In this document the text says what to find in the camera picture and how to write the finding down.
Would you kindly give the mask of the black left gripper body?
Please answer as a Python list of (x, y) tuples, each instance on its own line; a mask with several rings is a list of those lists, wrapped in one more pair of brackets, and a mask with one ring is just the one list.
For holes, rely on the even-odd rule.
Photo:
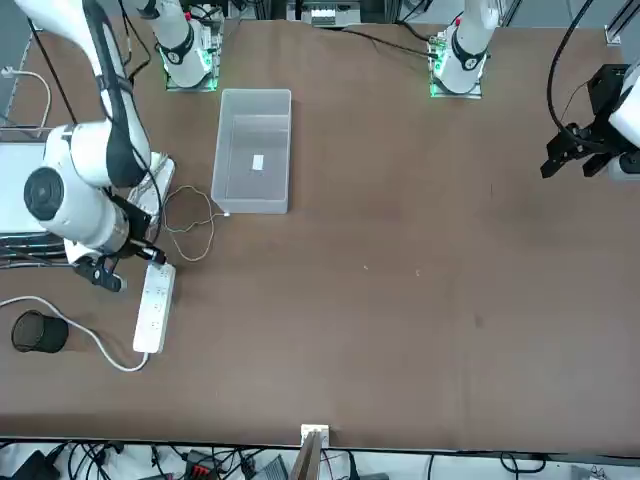
[(629, 142), (610, 124), (609, 117), (617, 106), (628, 64), (605, 64), (587, 82), (593, 121), (581, 128), (575, 123), (566, 128), (577, 138), (602, 145), (628, 145)]

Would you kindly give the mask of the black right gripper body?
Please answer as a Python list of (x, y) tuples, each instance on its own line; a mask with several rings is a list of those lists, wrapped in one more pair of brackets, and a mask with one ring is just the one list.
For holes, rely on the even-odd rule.
[(151, 216), (126, 199), (119, 200), (125, 219), (128, 222), (129, 233), (123, 247), (119, 250), (120, 256), (145, 256), (143, 250), (151, 246), (146, 239), (146, 233), (150, 225)]

